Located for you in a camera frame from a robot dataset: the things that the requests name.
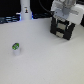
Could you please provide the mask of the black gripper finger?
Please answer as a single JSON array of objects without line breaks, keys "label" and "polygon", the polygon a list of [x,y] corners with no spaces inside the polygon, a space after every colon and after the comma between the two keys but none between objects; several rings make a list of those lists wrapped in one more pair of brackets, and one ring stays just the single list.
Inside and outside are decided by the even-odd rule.
[{"label": "black gripper finger", "polygon": [[56,22],[56,19],[54,17],[52,17],[52,28],[54,29],[54,31],[56,31],[57,22]]},{"label": "black gripper finger", "polygon": [[72,33],[74,27],[75,27],[75,24],[74,24],[74,23],[71,23],[71,24],[67,27],[67,28],[68,28],[68,29],[67,29],[67,32]]}]

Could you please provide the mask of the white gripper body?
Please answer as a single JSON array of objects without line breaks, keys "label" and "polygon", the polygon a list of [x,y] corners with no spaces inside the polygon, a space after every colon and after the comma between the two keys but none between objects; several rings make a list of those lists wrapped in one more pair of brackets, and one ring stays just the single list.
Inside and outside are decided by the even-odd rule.
[{"label": "white gripper body", "polygon": [[79,25],[84,15],[84,7],[76,3],[76,0],[54,0],[51,11],[53,17],[67,20]]}]

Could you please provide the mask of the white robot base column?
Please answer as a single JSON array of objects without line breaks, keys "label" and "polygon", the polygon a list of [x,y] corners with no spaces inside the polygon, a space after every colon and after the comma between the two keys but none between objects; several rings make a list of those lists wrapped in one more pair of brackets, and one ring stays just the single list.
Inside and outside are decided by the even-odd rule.
[{"label": "white robot base column", "polygon": [[20,0],[21,3],[21,19],[31,20],[32,12],[30,9],[30,0]]}]

